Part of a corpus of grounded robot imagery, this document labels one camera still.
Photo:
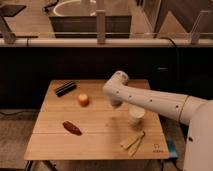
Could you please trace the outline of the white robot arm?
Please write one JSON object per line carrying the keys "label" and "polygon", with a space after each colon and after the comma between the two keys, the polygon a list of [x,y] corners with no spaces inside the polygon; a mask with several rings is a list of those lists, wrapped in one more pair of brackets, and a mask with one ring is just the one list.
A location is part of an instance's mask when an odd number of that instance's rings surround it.
{"label": "white robot arm", "polygon": [[127,102],[187,125],[183,171],[213,171],[213,100],[129,87],[128,80],[118,70],[104,84],[111,105]]}

